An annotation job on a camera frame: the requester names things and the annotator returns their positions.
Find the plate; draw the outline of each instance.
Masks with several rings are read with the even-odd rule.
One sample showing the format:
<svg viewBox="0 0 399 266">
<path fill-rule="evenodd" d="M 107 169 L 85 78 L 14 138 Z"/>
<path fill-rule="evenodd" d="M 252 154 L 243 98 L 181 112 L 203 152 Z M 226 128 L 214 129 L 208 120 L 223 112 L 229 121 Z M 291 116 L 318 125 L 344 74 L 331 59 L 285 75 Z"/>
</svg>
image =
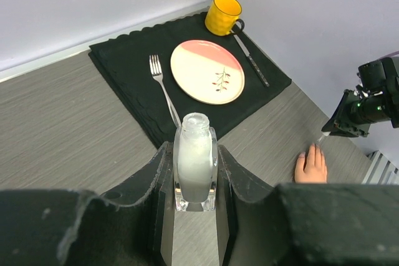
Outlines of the plate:
<svg viewBox="0 0 399 266">
<path fill-rule="evenodd" d="M 222 105 L 243 92 L 243 68 L 218 44 L 206 40 L 183 42 L 174 49 L 170 65 L 177 84 L 198 101 Z"/>
</svg>

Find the fork tines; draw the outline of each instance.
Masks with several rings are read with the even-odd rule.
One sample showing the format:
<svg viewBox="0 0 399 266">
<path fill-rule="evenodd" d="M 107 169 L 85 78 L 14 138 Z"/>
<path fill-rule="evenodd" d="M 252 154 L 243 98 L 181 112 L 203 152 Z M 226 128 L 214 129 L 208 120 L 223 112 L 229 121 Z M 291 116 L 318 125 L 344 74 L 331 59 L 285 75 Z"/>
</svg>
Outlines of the fork tines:
<svg viewBox="0 0 399 266">
<path fill-rule="evenodd" d="M 162 74 L 162 69 L 158 54 L 150 55 L 150 68 L 151 68 L 151 74 L 153 76 Z"/>
</svg>

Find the metal vent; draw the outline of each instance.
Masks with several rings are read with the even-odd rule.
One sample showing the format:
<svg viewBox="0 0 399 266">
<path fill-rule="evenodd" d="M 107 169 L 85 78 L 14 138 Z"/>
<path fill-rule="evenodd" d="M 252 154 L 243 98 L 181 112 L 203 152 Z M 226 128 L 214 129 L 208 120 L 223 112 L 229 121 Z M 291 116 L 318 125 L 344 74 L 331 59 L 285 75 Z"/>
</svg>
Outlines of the metal vent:
<svg viewBox="0 0 399 266">
<path fill-rule="evenodd" d="M 381 152 L 369 154 L 372 164 L 364 177 L 363 184 L 399 184 L 398 168 Z"/>
</svg>

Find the black placemat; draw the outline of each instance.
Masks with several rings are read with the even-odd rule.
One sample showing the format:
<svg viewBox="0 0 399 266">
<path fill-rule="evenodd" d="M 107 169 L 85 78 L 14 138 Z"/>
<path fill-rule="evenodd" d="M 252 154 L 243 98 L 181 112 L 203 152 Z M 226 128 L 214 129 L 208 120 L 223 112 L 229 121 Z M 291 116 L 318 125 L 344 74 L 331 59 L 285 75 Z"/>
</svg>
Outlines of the black placemat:
<svg viewBox="0 0 399 266">
<path fill-rule="evenodd" d="M 146 27 L 90 46 L 92 51 L 89 56 L 93 63 L 157 148 L 164 141 L 174 140 L 176 127 L 162 89 L 151 77 L 148 63 L 151 54 L 160 57 L 163 83 L 180 118 L 191 112 L 204 113 L 218 138 L 291 84 L 291 79 L 241 33 L 239 37 L 270 83 L 270 87 L 264 87 L 235 38 L 211 34 L 204 25 L 205 15 L 201 13 Z M 191 39 L 219 44 L 238 59 L 244 69 L 245 87 L 235 101 L 225 105 L 208 105 L 192 99 L 177 85 L 171 73 L 170 57 L 177 45 Z"/>
</svg>

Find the white wall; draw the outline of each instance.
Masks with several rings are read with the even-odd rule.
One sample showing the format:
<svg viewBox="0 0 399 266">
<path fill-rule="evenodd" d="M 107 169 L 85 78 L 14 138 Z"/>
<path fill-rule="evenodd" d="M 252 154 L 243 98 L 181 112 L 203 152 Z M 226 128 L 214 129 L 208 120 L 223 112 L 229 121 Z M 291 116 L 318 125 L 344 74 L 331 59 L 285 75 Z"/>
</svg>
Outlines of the white wall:
<svg viewBox="0 0 399 266">
<path fill-rule="evenodd" d="M 399 50 L 399 0 L 239 0 L 246 32 L 331 116 L 357 67 Z M 353 140 L 399 166 L 399 129 Z"/>
<path fill-rule="evenodd" d="M 0 71 L 205 0 L 0 0 Z"/>
</svg>

